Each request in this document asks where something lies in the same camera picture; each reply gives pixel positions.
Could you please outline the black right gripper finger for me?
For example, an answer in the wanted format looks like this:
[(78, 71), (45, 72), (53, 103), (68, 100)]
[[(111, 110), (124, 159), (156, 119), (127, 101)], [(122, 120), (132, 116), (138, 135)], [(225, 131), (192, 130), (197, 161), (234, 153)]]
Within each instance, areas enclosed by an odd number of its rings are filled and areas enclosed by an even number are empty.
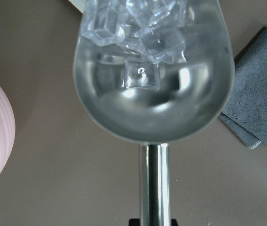
[(128, 222), (129, 226), (142, 226), (141, 220), (139, 218), (131, 218)]

